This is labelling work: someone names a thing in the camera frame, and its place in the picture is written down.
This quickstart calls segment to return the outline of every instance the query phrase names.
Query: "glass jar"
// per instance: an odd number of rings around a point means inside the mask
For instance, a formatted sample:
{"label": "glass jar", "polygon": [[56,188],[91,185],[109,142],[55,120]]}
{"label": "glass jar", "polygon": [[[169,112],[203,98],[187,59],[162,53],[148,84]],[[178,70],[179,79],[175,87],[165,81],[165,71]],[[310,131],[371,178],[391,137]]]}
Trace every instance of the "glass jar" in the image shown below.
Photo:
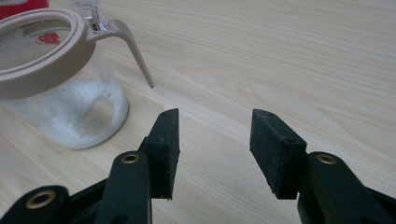
{"label": "glass jar", "polygon": [[[95,42],[109,36],[124,39],[142,68],[121,21],[95,32],[74,11],[52,8],[0,21],[1,104],[61,146],[79,149],[107,140],[128,114],[119,82],[95,50]],[[142,72],[153,87],[145,65]]]}

